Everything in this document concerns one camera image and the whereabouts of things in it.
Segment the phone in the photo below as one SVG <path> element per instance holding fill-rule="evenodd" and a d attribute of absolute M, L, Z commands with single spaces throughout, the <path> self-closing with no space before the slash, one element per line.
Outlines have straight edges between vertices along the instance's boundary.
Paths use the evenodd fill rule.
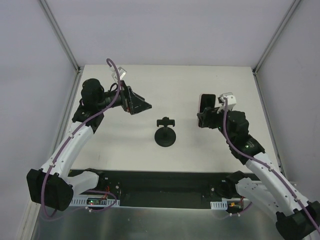
<path fill-rule="evenodd" d="M 198 113 L 203 112 L 206 107 L 214 108 L 216 103 L 216 95 L 215 94 L 207 94 L 204 93 L 200 96 L 200 104 Z"/>

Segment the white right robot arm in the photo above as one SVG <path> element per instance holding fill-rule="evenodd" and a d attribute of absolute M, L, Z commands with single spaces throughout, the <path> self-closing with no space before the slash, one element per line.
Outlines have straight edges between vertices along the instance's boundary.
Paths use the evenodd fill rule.
<path fill-rule="evenodd" d="M 262 145 L 249 134 L 244 112 L 208 106 L 197 117 L 200 128 L 222 133 L 231 154 L 262 183 L 256 185 L 248 175 L 236 171 L 216 188 L 219 196 L 248 199 L 274 221 L 285 240 L 302 240 L 320 230 L 320 203 L 308 200 L 274 167 Z"/>

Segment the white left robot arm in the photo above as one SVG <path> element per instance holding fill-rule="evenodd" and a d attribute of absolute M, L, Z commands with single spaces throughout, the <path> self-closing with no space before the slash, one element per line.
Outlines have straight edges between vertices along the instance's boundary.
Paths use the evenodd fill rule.
<path fill-rule="evenodd" d="M 46 163 L 38 170 L 31 169 L 26 176 L 32 202 L 64 211 L 76 195 L 88 190 L 96 195 L 105 191 L 106 183 L 100 170 L 89 168 L 79 175 L 69 176 L 74 161 L 96 133 L 104 111 L 121 107 L 125 112 L 136 115 L 152 108 L 123 80 L 115 86 L 115 90 L 105 91 L 98 79 L 90 78 L 83 82 L 79 106 L 66 136 Z"/>

